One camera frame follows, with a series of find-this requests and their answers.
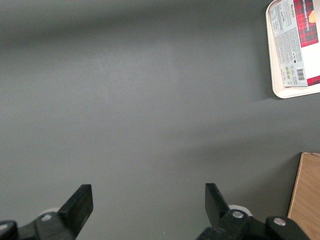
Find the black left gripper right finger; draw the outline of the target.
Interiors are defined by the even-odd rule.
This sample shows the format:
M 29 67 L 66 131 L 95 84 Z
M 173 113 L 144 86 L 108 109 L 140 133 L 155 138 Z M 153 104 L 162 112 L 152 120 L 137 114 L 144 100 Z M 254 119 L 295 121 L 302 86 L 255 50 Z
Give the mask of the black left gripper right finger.
M 258 221 L 241 209 L 232 209 L 214 183 L 205 184 L 205 210 L 210 227 L 198 240 L 308 240 L 302 228 L 287 217 Z

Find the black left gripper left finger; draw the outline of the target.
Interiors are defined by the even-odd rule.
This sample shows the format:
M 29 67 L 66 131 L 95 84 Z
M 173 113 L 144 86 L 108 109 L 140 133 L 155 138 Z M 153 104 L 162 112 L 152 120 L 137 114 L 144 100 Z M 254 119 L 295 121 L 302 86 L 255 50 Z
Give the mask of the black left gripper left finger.
M 82 184 L 58 209 L 40 214 L 18 226 L 14 220 L 0 222 L 2 240 L 75 240 L 94 208 L 92 186 Z

